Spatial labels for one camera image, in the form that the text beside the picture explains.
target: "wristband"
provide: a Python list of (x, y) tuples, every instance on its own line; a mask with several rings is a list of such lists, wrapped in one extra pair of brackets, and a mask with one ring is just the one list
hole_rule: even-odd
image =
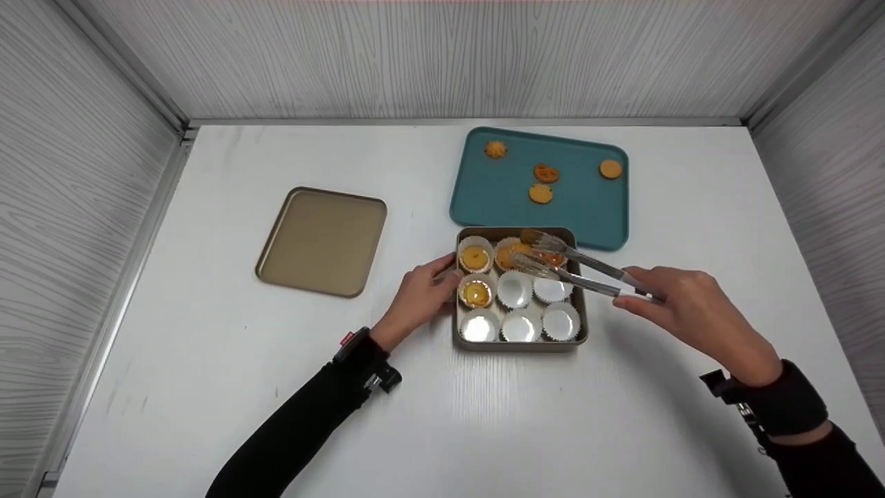
[(827, 405), (802, 371), (788, 360), (781, 360), (783, 373), (765, 387), (748, 387), (733, 377), (726, 380), (722, 370), (701, 376), (710, 391), (728, 405), (737, 405), (744, 420), (768, 436), (801, 434), (827, 421)]
[(348, 332), (332, 364), (369, 393), (380, 387), (385, 393), (396, 387), (403, 377), (387, 363), (390, 353), (369, 336), (369, 328)]

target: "wall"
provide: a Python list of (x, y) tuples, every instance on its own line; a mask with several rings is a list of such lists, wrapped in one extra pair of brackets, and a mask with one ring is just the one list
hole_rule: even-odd
[(176, 144), (49, 0), (0, 0), (0, 497), (31, 476)]
[(191, 118), (743, 116), (854, 0), (81, 0)]
[(885, 437), (885, 19), (755, 142)]

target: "teal tray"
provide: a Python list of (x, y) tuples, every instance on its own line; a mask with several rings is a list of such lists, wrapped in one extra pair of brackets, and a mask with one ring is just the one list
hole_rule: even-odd
[[(507, 155), (493, 160), (486, 142), (500, 140)], [(615, 180), (599, 174), (599, 163), (617, 160), (623, 173)], [(559, 170), (551, 183), (553, 200), (528, 198), (539, 162)], [(617, 251), (629, 234), (629, 158), (619, 147), (558, 136), (498, 128), (474, 128), (467, 134), (449, 216), (462, 226), (567, 227), (579, 245)]]

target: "cupcake liner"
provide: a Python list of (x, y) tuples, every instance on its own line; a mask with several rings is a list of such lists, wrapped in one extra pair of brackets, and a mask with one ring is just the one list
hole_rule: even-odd
[[(467, 302), (467, 299), (464, 297), (464, 288), (467, 287), (471, 282), (482, 282), (485, 284), (486, 289), (489, 291), (489, 302), (486, 304), (479, 306), (476, 304), (470, 304)], [(461, 301), (464, 306), (469, 308), (478, 308), (478, 307), (488, 307), (495, 301), (495, 279), (492, 278), (489, 274), (486, 273), (471, 273), (461, 279), (461, 283), (458, 284), (458, 300)]]
[(505, 272), (498, 278), (498, 302), (508, 309), (520, 309), (532, 302), (532, 278), (519, 271)]
[(541, 340), (541, 318), (524, 309), (511, 311), (501, 321), (501, 340), (506, 342), (536, 342)]
[(574, 340), (581, 330), (581, 316), (568, 303), (553, 303), (541, 315), (544, 335), (550, 340), (563, 342)]
[(535, 296), (544, 304), (553, 304), (566, 300), (572, 295), (574, 285), (549, 278), (536, 278), (532, 282)]
[(480, 307), (464, 314), (458, 333), (464, 340), (470, 342), (494, 342), (497, 341), (500, 330), (501, 321), (495, 312)]
[(495, 245), (495, 266), (496, 266), (498, 269), (500, 269), (501, 271), (510, 271), (510, 270), (512, 270), (513, 268), (507, 268), (507, 267), (501, 265), (501, 261), (500, 261), (499, 258), (498, 258), (498, 254), (499, 254), (502, 250), (504, 250), (504, 249), (510, 247), (511, 245), (514, 245), (514, 244), (522, 244), (522, 241), (519, 240), (519, 237), (507, 237), (507, 238), (503, 238), (503, 239), (501, 239), (500, 242), (498, 242), (498, 243)]
[[(486, 261), (486, 264), (479, 269), (468, 268), (464, 261), (461, 259), (464, 250), (471, 245), (478, 245), (485, 251), (486, 255), (489, 259)], [(470, 237), (465, 237), (458, 244), (458, 265), (467, 273), (486, 273), (492, 268), (493, 260), (495, 259), (495, 249), (492, 247), (492, 244), (485, 238), (480, 237), (478, 235), (471, 235)]]

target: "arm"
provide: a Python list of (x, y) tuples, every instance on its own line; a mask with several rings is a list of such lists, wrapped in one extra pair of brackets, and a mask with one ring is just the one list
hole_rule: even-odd
[(405, 274), (369, 337), (345, 361), (327, 363), (261, 424), (225, 463), (206, 497), (280, 496), (332, 432), (368, 399), (370, 365), (387, 360), (390, 351), (440, 311), (454, 292), (460, 272), (435, 280), (453, 261), (449, 254)]
[[(685, 344), (707, 354), (725, 367), (749, 393), (759, 395), (776, 391), (790, 399), (796, 394), (791, 386), (797, 384), (786, 380), (787, 376), (796, 375), (796, 367), (781, 361), (771, 343), (750, 326), (714, 278), (704, 272), (677, 268), (648, 270), (631, 267), (625, 270), (665, 299), (663, 303), (655, 303), (622, 296), (614, 300), (616, 307), (650, 320)], [(806, 389), (813, 392), (804, 376), (801, 380)], [(778, 406), (775, 415), (789, 414), (788, 405), (789, 401), (785, 400), (784, 410)], [(777, 463), (792, 496), (885, 497), (885, 488), (857, 452), (854, 443), (827, 420), (825, 409), (821, 413), (820, 423), (814, 421), (817, 425), (811, 430), (806, 431), (806, 427), (805, 432), (796, 434), (761, 436), (767, 439), (760, 442)], [(764, 430), (765, 419), (760, 419), (759, 423)]]

